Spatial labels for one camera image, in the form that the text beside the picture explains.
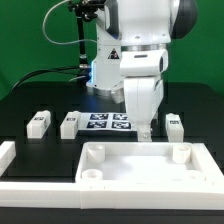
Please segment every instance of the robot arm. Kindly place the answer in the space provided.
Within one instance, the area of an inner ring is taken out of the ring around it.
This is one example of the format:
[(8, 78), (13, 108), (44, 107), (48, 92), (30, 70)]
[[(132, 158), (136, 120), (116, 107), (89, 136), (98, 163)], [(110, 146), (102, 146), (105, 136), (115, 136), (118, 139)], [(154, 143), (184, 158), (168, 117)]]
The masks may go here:
[(195, 0), (107, 0), (106, 30), (121, 41), (120, 75), (129, 121), (138, 141), (151, 141), (151, 121), (163, 99), (166, 44), (182, 38), (197, 18)]
[(163, 99), (166, 45), (189, 33), (196, 0), (81, 0), (82, 18), (96, 18), (97, 57), (88, 90), (108, 96), (124, 91), (138, 141), (151, 141), (151, 121)]

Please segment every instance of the white box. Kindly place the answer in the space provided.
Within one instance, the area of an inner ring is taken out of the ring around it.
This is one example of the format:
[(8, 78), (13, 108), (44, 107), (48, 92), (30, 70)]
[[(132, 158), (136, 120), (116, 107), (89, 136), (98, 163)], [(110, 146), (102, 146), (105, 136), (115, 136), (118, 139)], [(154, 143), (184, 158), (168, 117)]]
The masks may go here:
[(179, 115), (166, 115), (166, 132), (169, 142), (183, 142), (184, 128), (181, 123)]
[(79, 119), (81, 113), (78, 111), (68, 112), (61, 124), (61, 139), (75, 139), (79, 129)]
[(0, 146), (0, 176), (16, 156), (15, 142), (5, 141)]
[(27, 138), (40, 139), (51, 124), (51, 113), (39, 111), (27, 125)]

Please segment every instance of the small white block with marker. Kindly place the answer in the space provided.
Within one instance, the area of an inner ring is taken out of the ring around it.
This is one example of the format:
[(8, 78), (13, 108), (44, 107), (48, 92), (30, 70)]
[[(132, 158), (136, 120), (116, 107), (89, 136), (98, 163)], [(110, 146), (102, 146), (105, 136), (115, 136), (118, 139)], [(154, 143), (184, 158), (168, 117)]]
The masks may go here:
[(166, 132), (169, 142), (183, 142), (184, 128), (179, 115), (166, 115)]
[(40, 139), (51, 124), (51, 113), (39, 111), (27, 125), (27, 138)]
[(78, 111), (68, 112), (61, 124), (61, 139), (75, 139), (79, 129), (81, 113)]

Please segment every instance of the green backdrop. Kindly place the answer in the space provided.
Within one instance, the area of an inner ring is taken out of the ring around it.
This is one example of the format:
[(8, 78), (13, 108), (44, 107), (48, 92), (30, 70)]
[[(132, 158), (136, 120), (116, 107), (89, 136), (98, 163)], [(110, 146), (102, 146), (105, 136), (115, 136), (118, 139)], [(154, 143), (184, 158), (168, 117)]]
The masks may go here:
[[(33, 70), (78, 64), (78, 46), (58, 46), (42, 35), (47, 11), (60, 0), (0, 0), (0, 99), (23, 75)], [(197, 0), (198, 22), (184, 39), (168, 46), (170, 65), (164, 79), (171, 82), (198, 82), (224, 95), (224, 1)], [(67, 5), (49, 18), (47, 32), (57, 41), (77, 38), (75, 15)], [(94, 23), (85, 24), (86, 38), (95, 38)], [(89, 59), (95, 44), (87, 44)], [(42, 75), (32, 80), (60, 81), (71, 77)]]

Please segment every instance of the black table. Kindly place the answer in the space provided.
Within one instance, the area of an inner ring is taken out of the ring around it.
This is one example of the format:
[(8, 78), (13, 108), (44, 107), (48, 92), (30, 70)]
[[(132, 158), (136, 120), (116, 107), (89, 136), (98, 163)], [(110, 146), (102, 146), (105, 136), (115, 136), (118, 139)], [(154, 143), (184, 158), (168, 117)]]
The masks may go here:
[[(51, 125), (41, 140), (28, 140), (26, 125), (37, 111), (51, 112)], [(135, 142), (135, 132), (79, 132), (60, 139), (60, 124), (69, 111), (125, 112), (124, 104), (88, 94), (76, 83), (35, 82), (21, 85), (0, 101), (0, 144), (16, 142), (16, 158), (0, 181), (74, 182), (82, 145), (88, 141)], [(153, 122), (152, 139), (167, 141), (165, 115), (180, 115), (185, 142), (205, 143), (224, 171), (224, 99), (195, 83), (165, 84), (165, 97)], [(223, 211), (80, 210), (0, 208), (0, 223), (224, 223)]]

